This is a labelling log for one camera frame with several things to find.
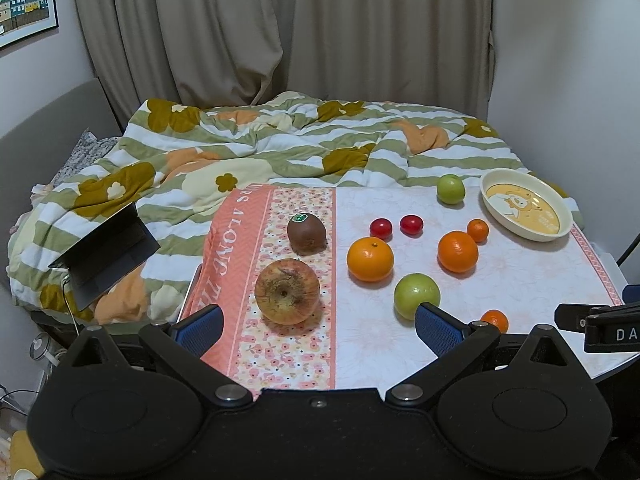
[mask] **small orange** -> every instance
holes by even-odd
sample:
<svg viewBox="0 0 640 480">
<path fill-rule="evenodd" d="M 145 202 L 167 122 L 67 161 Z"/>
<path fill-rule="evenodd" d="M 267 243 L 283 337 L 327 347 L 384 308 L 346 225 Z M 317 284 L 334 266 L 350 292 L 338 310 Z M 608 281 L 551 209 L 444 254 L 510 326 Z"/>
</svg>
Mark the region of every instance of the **small orange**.
<svg viewBox="0 0 640 480">
<path fill-rule="evenodd" d="M 478 246 L 468 234 L 452 231 L 438 243 L 438 260 L 451 272 L 467 272 L 478 261 Z"/>
<path fill-rule="evenodd" d="M 487 323 L 497 326 L 503 334 L 509 329 L 509 320 L 499 310 L 487 310 L 482 314 L 480 321 L 486 321 Z"/>
<path fill-rule="evenodd" d="M 363 282 L 379 282 L 394 268 L 394 252 L 380 238 L 361 238 L 349 247 L 347 267 Z"/>
<path fill-rule="evenodd" d="M 479 244 L 480 242 L 484 242 L 488 237 L 489 226 L 484 220 L 476 218 L 466 226 L 466 233 L 471 236 L 477 244 Z"/>
</svg>

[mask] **red apple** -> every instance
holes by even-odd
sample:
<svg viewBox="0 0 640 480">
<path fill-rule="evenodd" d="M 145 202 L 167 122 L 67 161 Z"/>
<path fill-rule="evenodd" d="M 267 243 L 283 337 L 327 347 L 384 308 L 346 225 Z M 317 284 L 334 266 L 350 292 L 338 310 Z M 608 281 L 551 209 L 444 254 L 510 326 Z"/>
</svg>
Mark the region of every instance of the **red apple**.
<svg viewBox="0 0 640 480">
<path fill-rule="evenodd" d="M 264 317 L 293 325 L 311 316 L 320 299 L 320 281 L 306 263 L 293 258 L 266 266 L 255 282 L 255 302 Z"/>
<path fill-rule="evenodd" d="M 419 216 L 407 215 L 403 216 L 400 221 L 400 230 L 406 235 L 414 236 L 422 231 L 423 225 L 422 218 Z"/>
<path fill-rule="evenodd" d="M 389 238 L 393 230 L 393 224 L 386 218 L 376 218 L 369 226 L 369 234 L 381 240 Z"/>
</svg>

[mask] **headboard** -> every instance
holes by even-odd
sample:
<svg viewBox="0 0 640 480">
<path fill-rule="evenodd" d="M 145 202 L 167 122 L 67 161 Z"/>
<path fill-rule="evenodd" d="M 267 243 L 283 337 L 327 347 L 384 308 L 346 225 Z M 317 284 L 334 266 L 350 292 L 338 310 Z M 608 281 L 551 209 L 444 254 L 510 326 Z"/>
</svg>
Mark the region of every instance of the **headboard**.
<svg viewBox="0 0 640 480">
<path fill-rule="evenodd" d="M 87 128 L 99 139 L 122 134 L 97 79 L 73 88 L 0 137 L 0 283 L 5 288 L 9 229 L 31 210 L 31 188 L 51 181 Z"/>
</svg>

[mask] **metal bolt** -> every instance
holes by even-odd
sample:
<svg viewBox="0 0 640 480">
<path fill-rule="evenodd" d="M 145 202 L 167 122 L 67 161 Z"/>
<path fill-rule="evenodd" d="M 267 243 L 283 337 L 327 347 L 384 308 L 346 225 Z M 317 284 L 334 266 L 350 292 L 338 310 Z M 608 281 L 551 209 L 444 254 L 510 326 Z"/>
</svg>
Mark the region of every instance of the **metal bolt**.
<svg viewBox="0 0 640 480">
<path fill-rule="evenodd" d="M 322 397 L 315 397 L 314 399 L 311 399 L 311 401 L 309 401 L 309 404 L 312 408 L 325 408 L 326 400 L 324 400 Z"/>
<path fill-rule="evenodd" d="M 417 400 L 422 397 L 423 390 L 415 384 L 398 384 L 391 389 L 391 395 L 398 400 Z"/>
<path fill-rule="evenodd" d="M 240 386 L 240 384 L 224 384 L 216 389 L 216 397 L 220 400 L 226 400 L 227 402 L 240 400 L 245 395 L 246 389 Z"/>
</svg>

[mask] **gray patterned pillow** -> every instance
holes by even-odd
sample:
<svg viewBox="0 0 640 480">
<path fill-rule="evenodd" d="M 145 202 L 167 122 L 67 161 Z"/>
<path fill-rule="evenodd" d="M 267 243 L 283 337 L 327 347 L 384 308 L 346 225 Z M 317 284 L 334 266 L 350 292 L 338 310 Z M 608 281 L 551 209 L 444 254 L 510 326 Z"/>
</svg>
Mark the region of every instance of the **gray patterned pillow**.
<svg viewBox="0 0 640 480">
<path fill-rule="evenodd" d="M 92 165 L 97 159 L 105 156 L 116 145 L 120 137 L 107 137 L 97 139 L 89 130 L 80 135 L 80 139 L 71 151 L 71 155 L 58 170 L 56 176 L 51 179 L 52 187 L 64 182 L 65 179 L 74 176 L 79 171 Z"/>
</svg>

